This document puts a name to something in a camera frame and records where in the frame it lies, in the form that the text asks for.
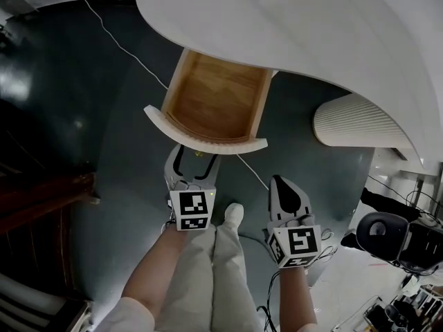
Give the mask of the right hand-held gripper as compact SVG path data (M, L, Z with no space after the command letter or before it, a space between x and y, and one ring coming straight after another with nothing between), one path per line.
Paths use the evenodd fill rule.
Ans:
M273 175L269 211L267 245L278 268L312 264L321 253L321 228L314 223L308 195L288 178Z

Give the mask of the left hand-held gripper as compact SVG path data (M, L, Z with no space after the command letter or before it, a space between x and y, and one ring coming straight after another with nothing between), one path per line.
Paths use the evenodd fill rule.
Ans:
M189 183L179 171L183 153L184 146L177 144L170 152L164 166L167 186L174 186L169 194L177 230L206 230L213 213L216 197L214 185L221 157L214 154L205 173L195 176L193 183Z

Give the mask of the large white wooden drawer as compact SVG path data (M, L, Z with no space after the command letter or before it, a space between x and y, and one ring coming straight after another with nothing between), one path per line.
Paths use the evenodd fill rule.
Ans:
M185 49L160 109L144 112L167 137L208 154L247 154L257 137L273 71Z

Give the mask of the white curved desk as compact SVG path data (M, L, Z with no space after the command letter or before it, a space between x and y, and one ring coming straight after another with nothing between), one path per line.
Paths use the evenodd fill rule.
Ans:
M312 77L350 92L314 116L332 147L414 149L443 162L441 0L136 0L170 41L240 64Z

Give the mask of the person's right forearm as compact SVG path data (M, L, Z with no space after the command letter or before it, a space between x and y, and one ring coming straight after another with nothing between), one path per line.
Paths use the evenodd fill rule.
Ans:
M298 332L317 324L314 305L303 267L280 270L280 330Z

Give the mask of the person's left forearm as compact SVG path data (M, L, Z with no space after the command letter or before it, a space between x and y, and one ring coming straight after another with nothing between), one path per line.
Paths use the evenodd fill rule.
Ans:
M154 318L161 312L174 270L186 244L187 232L170 224L141 259L122 296L141 303Z

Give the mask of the white sneaker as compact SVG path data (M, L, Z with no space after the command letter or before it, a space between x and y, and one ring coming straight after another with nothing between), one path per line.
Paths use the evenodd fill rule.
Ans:
M244 206L239 203L231 203L224 213L224 224L235 228L241 225L244 218Z

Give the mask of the black office chair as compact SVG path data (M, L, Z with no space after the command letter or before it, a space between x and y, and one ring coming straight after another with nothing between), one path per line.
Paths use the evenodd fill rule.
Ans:
M367 189L364 189L362 192L361 202L373 209L373 211L370 213L391 213L406 219L410 223L421 219L425 224L429 226L437 225L438 227L443 228L443 223L438 219L434 219L433 217L428 215L428 213L418 210L417 208L407 206L394 199L382 196L380 194L375 194ZM348 230L348 232L341 239L341 246L343 246L344 248L364 251L357 243L356 228Z

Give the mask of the black rounded device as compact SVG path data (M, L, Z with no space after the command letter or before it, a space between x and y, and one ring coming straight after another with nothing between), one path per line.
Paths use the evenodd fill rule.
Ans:
M443 228L391 213L365 215L356 228L358 245L373 257L414 275L443 269Z

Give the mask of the light grey trousers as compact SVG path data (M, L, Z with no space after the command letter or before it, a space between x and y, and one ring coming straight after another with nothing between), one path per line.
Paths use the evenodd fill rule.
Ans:
M237 232L221 224L189 232L157 332L260 332Z

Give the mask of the dark green floor mat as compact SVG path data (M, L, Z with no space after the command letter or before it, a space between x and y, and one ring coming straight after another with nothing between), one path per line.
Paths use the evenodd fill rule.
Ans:
M143 109L162 105L182 49L154 32L130 0L59 4L12 19L7 29L14 41L0 53L0 101L12 110L0 120L30 138L33 157L48 147L61 166L88 163L96 171L101 202L74 214L73 259L99 321L168 215L163 166L174 143ZM331 84L278 73L259 127L268 147L221 162L217 209L244 206L248 283L255 303L270 303L274 315L278 288L267 292L275 265L260 244L269 220L264 185L274 174L295 182L337 243L370 171L373 149L327 147L313 134L315 110L343 95Z

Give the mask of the white printed shirt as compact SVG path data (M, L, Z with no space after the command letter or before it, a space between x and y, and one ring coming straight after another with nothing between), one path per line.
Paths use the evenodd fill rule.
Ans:
M174 299L161 316L153 315L141 303L128 297L99 324L96 332L261 332L260 320L249 291L215 291L211 303ZM320 332L317 324L298 332Z

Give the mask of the dark brown wooden cabinet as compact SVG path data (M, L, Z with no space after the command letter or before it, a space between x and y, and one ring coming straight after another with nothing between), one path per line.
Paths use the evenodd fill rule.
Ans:
M90 171L0 177L0 332L90 332L91 301L71 254L75 205L93 197Z

